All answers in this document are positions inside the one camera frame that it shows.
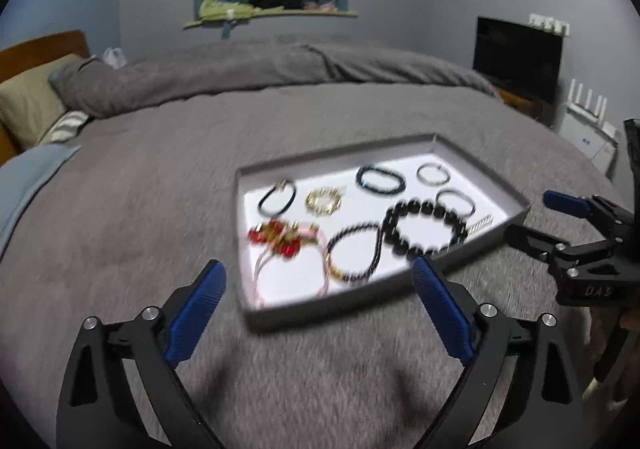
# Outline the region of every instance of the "window sill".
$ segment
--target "window sill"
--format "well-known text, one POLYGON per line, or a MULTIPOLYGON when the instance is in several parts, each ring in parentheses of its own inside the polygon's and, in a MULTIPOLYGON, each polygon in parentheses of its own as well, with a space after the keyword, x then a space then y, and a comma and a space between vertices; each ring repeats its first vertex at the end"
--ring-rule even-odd
MULTIPOLYGON (((254 18, 270 18, 273 16, 339 16, 342 18, 357 18, 355 10, 285 10, 285 9, 264 9, 254 12, 250 18, 240 18, 238 21, 247 21, 254 18)), ((206 25, 207 23, 226 22, 226 16, 216 16, 214 18, 203 18, 198 22, 187 22, 184 29, 206 25)))

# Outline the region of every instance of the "silver bolt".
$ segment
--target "silver bolt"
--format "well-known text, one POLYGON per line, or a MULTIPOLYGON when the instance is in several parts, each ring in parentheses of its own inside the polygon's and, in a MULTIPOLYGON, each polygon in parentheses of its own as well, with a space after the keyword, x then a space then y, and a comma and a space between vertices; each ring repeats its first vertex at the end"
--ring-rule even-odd
POLYGON ((551 314, 544 314, 542 316, 542 322, 547 326, 556 326, 556 318, 551 314))
POLYGON ((91 316, 84 320, 84 322, 82 323, 82 328, 84 328, 85 330, 92 330, 95 328, 97 324, 98 324, 98 318, 91 316))
POLYGON ((153 321, 158 315, 160 311, 155 306, 149 306, 142 311, 142 318, 145 321, 153 321))
POLYGON ((495 317, 498 314, 498 309, 492 304, 484 303, 480 307, 480 312, 486 317, 495 317))

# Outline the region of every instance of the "striped fabric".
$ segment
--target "striped fabric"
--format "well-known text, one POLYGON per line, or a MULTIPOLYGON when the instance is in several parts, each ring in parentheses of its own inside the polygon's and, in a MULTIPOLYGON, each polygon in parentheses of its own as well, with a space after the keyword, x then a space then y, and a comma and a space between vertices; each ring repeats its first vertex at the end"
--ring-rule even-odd
POLYGON ((51 126, 38 145, 50 144, 52 142, 61 143, 73 139, 88 119, 89 116, 84 112, 77 110, 67 112, 51 126))

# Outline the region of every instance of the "black television screen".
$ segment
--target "black television screen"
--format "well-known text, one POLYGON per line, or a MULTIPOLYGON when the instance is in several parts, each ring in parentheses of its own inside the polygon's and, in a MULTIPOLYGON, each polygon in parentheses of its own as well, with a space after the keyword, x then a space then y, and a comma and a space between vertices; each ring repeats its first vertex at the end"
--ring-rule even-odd
POLYGON ((562 39, 531 26, 478 18, 474 70, 511 93, 553 104, 562 39))

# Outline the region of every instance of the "blue silicone fingertip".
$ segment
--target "blue silicone fingertip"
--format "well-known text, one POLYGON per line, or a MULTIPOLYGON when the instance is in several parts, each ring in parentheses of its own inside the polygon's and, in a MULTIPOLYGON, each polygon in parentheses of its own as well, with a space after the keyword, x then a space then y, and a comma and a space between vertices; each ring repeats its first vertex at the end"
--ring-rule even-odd
POLYGON ((164 352, 170 365, 175 367, 191 358, 225 293, 225 286, 226 273, 222 263, 213 264, 171 323, 169 345, 164 352))
POLYGON ((591 206, 583 198, 576 198, 557 191, 545 191, 542 196, 545 207, 576 218, 586 218, 591 214, 591 206))
POLYGON ((414 288, 450 357, 466 366, 474 357, 471 330, 447 288, 423 257, 414 262, 414 288))

